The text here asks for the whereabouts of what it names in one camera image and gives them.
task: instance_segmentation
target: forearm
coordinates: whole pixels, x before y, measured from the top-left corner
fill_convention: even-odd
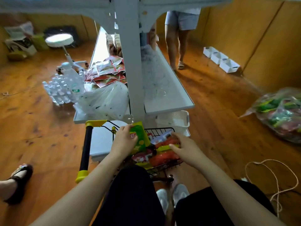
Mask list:
[[[285,225],[207,157],[196,168],[204,175],[234,225]]]
[[[117,155],[109,154],[82,182],[43,213],[31,226],[89,225],[122,160]]]

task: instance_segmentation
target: cart wheel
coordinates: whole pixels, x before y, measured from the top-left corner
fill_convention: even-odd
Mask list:
[[[173,175],[169,175],[167,178],[167,184],[170,185],[175,179],[173,178]]]

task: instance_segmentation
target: shelf post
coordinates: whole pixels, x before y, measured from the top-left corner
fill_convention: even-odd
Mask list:
[[[129,88],[131,113],[134,121],[143,121],[144,89],[141,69],[139,36],[139,0],[114,0],[122,55]]]

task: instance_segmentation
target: black pants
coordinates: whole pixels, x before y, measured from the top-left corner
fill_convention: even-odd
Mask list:
[[[257,186],[241,180],[235,182],[275,214]],[[233,225],[211,187],[181,199],[174,217],[177,226]],[[163,226],[164,223],[165,215],[149,174],[142,167],[133,166],[122,169],[116,176],[92,226]]]

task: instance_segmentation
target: person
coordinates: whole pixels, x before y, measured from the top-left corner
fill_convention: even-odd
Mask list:
[[[120,127],[111,152],[31,226],[89,225],[115,171],[137,143],[137,137],[130,137],[131,127]],[[181,142],[181,148],[170,145],[172,150],[203,174],[211,185],[190,195],[182,184],[175,188],[173,201],[177,226],[285,225],[274,215],[270,202],[255,185],[233,181],[202,153],[193,140],[179,133],[172,135]],[[92,225],[164,225],[166,200],[167,192],[161,190],[156,194],[144,168],[124,168],[111,183]]]
[[[187,38],[191,30],[198,25],[201,8],[188,9],[182,12],[168,11],[165,18],[165,41],[171,68],[175,71],[176,48],[175,40],[178,34],[179,41],[179,63],[178,69],[184,69],[184,55],[186,52]]]
[[[0,198],[9,205],[19,204],[25,193],[25,185],[31,178],[33,167],[20,165],[6,181],[0,181]]]

